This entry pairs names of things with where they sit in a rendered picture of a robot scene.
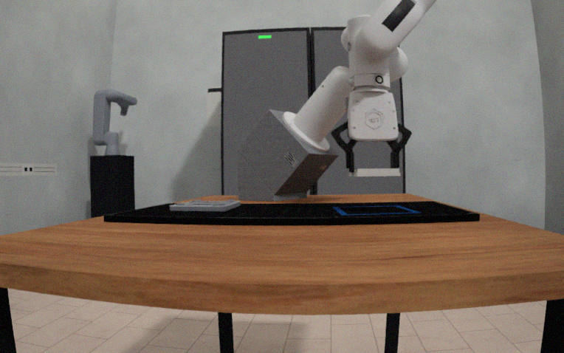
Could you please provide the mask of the blue rectangular tape outline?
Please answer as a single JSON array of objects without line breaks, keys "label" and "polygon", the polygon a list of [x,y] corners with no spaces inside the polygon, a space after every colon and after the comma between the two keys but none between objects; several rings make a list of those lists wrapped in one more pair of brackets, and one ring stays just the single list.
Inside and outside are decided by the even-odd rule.
[{"label": "blue rectangular tape outline", "polygon": [[[397,205],[389,205],[389,206],[395,206],[395,207],[398,207],[398,208],[401,208],[401,209],[404,209],[404,210],[409,210],[409,211],[411,211],[411,212],[413,212],[413,213],[418,213],[418,211],[411,210],[411,209],[404,208],[404,207],[397,206]],[[339,214],[341,214],[341,215],[367,215],[367,214],[347,214],[347,213],[345,213],[344,211],[342,211],[341,209],[339,209],[339,208],[349,208],[349,207],[333,207],[333,208],[334,208]]]}]

